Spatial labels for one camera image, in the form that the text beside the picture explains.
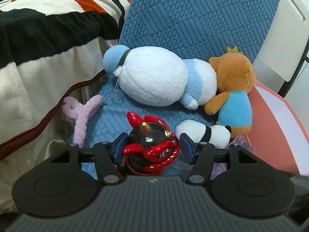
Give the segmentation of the red black demon figurine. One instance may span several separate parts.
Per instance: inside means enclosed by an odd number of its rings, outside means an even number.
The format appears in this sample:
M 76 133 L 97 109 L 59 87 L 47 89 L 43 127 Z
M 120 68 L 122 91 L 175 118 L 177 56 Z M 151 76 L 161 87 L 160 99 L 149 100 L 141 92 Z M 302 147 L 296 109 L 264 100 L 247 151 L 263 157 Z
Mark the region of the red black demon figurine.
M 119 173 L 126 177 L 161 176 L 180 151 L 179 138 L 170 131 L 159 117 L 128 112 L 127 119 L 132 127 L 126 145 L 120 149 L 121 159 L 117 166 Z

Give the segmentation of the pink fuzzy plush toy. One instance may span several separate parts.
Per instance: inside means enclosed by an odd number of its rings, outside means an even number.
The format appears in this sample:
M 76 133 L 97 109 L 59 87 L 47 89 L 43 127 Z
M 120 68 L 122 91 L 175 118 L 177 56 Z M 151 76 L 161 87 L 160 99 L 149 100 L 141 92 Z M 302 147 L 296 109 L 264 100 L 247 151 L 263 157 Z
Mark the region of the pink fuzzy plush toy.
M 64 98 L 61 106 L 62 119 L 74 123 L 73 143 L 80 148 L 84 145 L 88 121 L 102 104 L 103 97 L 100 95 L 93 96 L 85 104 L 72 96 Z

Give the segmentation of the white black panda plush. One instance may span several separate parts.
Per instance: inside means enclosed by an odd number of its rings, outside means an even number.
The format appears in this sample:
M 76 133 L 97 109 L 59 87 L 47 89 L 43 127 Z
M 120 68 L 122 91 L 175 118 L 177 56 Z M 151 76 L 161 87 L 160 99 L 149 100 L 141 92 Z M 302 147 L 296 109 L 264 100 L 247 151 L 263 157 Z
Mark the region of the white black panda plush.
M 231 135 L 230 126 L 213 125 L 208 127 L 203 123 L 186 119 L 177 125 L 175 134 L 179 138 L 181 134 L 187 134 L 195 143 L 206 142 L 218 149 L 228 146 Z

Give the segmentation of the pink storage box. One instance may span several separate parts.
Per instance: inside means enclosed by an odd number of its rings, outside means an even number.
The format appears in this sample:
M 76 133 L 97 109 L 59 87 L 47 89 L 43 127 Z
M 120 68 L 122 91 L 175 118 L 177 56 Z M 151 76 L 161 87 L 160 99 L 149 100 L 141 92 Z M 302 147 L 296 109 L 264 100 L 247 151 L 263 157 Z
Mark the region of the pink storage box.
M 288 102 L 259 81 L 249 99 L 254 154 L 278 170 L 308 176 L 308 134 Z

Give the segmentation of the brown bear plush blue shirt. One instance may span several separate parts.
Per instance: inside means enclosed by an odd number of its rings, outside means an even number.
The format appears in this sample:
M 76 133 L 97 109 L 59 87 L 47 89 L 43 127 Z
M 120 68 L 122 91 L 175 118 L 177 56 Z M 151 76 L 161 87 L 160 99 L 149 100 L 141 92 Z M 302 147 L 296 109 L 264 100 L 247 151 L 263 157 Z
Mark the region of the brown bear plush blue shirt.
M 246 135 L 252 128 L 252 108 L 248 94 L 254 87 L 255 71 L 242 53 L 211 57 L 219 92 L 204 106 L 206 114 L 217 114 L 217 125 L 230 126 L 231 137 Z

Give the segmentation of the white blue plush doll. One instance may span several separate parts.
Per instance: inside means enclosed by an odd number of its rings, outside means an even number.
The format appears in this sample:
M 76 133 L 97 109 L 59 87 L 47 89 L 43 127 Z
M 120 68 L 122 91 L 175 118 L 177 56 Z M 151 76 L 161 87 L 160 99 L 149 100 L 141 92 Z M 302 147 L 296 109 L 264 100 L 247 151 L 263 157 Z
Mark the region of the white blue plush doll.
M 103 56 L 103 68 L 117 77 L 116 85 L 139 103 L 165 107 L 180 102 L 196 110 L 217 92 L 217 75 L 200 59 L 181 59 L 154 46 L 130 49 L 118 44 Z

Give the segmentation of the white folding chair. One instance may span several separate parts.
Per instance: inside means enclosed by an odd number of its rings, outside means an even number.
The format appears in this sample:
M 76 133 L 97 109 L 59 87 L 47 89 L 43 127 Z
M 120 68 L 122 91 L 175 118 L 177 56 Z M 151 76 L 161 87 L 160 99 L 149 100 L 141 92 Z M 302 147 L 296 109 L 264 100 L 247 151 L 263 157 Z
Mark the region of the white folding chair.
M 308 0 L 280 0 L 254 61 L 257 80 L 285 97 L 308 61 Z

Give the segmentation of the striped fleece blanket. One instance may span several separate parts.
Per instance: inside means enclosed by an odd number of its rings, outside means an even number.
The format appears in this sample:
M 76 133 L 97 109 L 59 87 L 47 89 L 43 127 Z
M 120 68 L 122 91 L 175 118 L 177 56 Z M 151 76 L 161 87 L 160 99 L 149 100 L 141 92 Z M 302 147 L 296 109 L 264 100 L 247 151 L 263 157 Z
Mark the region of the striped fleece blanket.
M 1 0 L 1 158 L 36 139 L 63 99 L 104 74 L 131 0 Z

